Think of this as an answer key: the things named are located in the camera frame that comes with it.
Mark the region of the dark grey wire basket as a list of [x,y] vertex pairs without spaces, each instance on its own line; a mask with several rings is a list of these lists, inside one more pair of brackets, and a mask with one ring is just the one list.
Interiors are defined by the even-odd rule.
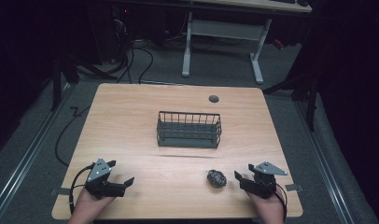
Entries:
[[160,111],[158,115],[160,147],[217,148],[221,134],[219,114]]

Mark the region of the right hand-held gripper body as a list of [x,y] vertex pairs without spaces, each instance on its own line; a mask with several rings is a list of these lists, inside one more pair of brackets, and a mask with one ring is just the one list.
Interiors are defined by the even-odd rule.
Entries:
[[246,179],[246,182],[239,183],[239,186],[244,191],[251,192],[262,199],[268,199],[276,192],[275,177],[288,173],[268,161],[254,166],[257,172],[255,174],[252,172],[253,179]]

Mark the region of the white-legged desk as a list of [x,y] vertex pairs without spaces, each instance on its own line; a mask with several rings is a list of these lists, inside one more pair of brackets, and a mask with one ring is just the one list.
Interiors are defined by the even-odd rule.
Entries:
[[[259,56],[270,30],[273,17],[308,17],[312,8],[301,0],[117,0],[137,7],[182,9],[188,12],[186,45],[182,76],[190,75],[191,39],[194,35],[256,41],[255,51],[249,54],[253,74],[258,84],[263,83]],[[222,13],[230,16],[258,16],[261,24],[244,24],[226,19],[194,19],[194,13]]]

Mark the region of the metal floor rail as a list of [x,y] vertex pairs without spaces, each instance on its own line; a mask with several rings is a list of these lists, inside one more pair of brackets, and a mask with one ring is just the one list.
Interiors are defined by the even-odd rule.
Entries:
[[75,87],[75,84],[64,84],[63,99],[52,110],[53,91],[49,84],[21,118],[18,128],[0,152],[0,220],[44,145],[62,105]]
[[342,224],[354,224],[354,219],[348,209],[348,206],[345,202],[343,193],[338,186],[338,183],[333,175],[328,161],[322,151],[322,147],[316,137],[316,133],[311,130],[310,125],[307,122],[306,111],[304,105],[299,102],[293,103],[296,111],[301,118],[302,125],[307,132],[308,138],[310,139],[312,149],[315,154],[316,164],[319,169],[319,172],[323,178],[327,191],[329,193],[330,199],[333,203],[335,211],[341,220]]

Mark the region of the person's right hand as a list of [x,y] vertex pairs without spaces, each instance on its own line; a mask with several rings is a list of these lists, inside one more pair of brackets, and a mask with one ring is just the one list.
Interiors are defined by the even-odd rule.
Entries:
[[285,224],[284,207],[279,201],[283,198],[282,192],[278,189],[275,193],[277,196],[273,195],[269,199],[262,199],[251,192],[246,193],[264,224]]

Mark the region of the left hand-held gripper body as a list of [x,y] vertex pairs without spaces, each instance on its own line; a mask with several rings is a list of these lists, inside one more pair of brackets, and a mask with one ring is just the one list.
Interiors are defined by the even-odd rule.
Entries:
[[110,168],[107,163],[108,161],[102,158],[96,161],[87,177],[85,189],[97,199],[123,197],[126,187],[124,184],[108,181],[113,167]]

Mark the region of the dark speckled scouring ball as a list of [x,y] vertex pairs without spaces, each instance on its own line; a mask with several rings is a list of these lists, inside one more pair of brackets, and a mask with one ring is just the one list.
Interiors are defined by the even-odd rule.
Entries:
[[221,189],[227,185],[226,176],[218,170],[209,170],[206,178],[212,187]]

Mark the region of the person's left hand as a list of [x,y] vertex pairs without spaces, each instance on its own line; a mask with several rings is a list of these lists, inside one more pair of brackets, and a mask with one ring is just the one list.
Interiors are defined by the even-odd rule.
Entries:
[[115,197],[96,199],[86,189],[82,189],[68,224],[91,224],[114,200]]

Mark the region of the black metal stand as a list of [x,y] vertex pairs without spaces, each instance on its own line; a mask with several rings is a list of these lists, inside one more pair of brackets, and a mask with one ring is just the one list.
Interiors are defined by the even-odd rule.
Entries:
[[313,131],[314,115],[316,111],[316,91],[317,91],[317,71],[312,65],[293,65],[287,78],[262,92],[271,94],[279,90],[292,90],[291,99],[293,101],[306,101],[305,121],[308,128]]
[[53,61],[52,83],[53,83],[53,98],[52,98],[52,111],[58,108],[62,100],[62,82],[61,77],[65,77],[69,84],[77,84],[79,82],[79,75],[77,74],[77,66],[80,65],[85,69],[91,71],[96,76],[105,79],[114,79],[108,73],[96,68],[90,63],[80,60],[78,57],[61,52],[58,53],[56,59]]

